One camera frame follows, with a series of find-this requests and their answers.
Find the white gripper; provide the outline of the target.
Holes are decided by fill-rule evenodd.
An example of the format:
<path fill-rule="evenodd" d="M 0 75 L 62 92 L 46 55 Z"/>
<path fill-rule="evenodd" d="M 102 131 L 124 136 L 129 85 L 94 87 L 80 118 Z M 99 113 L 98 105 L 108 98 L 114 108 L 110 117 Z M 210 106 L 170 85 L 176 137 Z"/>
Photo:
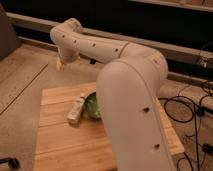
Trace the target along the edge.
<path fill-rule="evenodd" d="M 56 60 L 56 68 L 62 70 L 64 66 L 68 63 L 72 63 L 79 59 L 80 56 L 77 52 L 67 51 L 67 50 L 58 50 L 58 58 Z"/>

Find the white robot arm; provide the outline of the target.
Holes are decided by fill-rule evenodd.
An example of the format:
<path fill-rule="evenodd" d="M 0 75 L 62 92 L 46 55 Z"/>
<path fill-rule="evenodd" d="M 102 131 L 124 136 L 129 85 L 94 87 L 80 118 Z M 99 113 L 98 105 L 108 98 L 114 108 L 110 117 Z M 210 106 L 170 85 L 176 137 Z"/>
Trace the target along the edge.
<path fill-rule="evenodd" d="M 85 35 L 75 18 L 53 27 L 50 38 L 64 63 L 83 54 L 104 64 L 96 97 L 118 171 L 176 171 L 156 105 L 168 75 L 165 57 L 144 45 Z"/>

